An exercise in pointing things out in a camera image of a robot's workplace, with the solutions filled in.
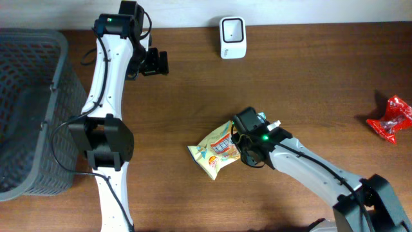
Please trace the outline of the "red snack bag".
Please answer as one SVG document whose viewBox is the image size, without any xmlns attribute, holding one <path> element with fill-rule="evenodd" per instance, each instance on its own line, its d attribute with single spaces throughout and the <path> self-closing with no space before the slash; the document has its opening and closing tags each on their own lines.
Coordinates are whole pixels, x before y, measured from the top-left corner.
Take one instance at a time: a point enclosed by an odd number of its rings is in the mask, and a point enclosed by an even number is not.
<svg viewBox="0 0 412 232">
<path fill-rule="evenodd" d="M 411 106 L 394 95 L 387 101 L 384 116 L 380 119 L 367 119 L 366 123 L 383 139 L 397 144 L 396 132 L 411 127 Z"/>
</svg>

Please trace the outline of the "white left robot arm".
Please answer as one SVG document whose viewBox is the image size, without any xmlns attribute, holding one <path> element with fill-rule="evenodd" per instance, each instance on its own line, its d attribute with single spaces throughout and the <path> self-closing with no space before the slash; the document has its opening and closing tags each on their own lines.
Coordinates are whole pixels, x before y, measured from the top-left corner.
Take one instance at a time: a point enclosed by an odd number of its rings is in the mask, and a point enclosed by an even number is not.
<svg viewBox="0 0 412 232">
<path fill-rule="evenodd" d="M 149 14 L 136 1 L 121 1 L 118 13 L 94 22 L 97 57 L 88 98 L 68 129 L 98 186 L 102 231 L 134 231 L 127 196 L 127 169 L 134 135 L 122 120 L 126 81 L 138 75 L 167 75 L 167 53 L 152 47 L 143 31 Z"/>
</svg>

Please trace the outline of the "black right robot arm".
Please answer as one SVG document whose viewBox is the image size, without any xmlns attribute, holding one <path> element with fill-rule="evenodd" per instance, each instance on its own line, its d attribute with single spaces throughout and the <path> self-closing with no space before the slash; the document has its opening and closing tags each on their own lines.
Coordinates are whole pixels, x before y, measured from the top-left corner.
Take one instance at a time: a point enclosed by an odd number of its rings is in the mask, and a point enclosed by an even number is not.
<svg viewBox="0 0 412 232">
<path fill-rule="evenodd" d="M 252 107 L 233 116 L 230 132 L 243 163 L 287 174 L 333 209 L 335 220 L 319 220 L 312 231 L 411 231 L 411 221 L 384 177 L 365 179 L 334 166 Z"/>
</svg>

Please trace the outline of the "yellow snack bag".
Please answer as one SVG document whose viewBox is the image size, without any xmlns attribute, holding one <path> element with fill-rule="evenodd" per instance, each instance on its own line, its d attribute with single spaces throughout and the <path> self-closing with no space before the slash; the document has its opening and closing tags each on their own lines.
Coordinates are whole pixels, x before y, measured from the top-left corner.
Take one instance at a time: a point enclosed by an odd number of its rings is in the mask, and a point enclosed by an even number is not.
<svg viewBox="0 0 412 232">
<path fill-rule="evenodd" d="M 233 122 L 228 121 L 210 132 L 198 145 L 187 146 L 195 163 L 212 180 L 216 180 L 219 171 L 240 159 L 240 152 L 232 141 Z"/>
</svg>

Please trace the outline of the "teal tissue pack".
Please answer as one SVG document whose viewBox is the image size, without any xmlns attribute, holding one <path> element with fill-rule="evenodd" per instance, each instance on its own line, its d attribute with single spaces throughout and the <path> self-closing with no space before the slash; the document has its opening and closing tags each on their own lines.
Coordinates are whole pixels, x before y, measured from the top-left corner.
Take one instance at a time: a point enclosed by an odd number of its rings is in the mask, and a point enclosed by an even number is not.
<svg viewBox="0 0 412 232">
<path fill-rule="evenodd" d="M 258 113 L 258 115 L 259 115 L 261 118 L 266 119 L 266 115 L 265 115 L 264 112 L 260 112 L 260 113 Z"/>
</svg>

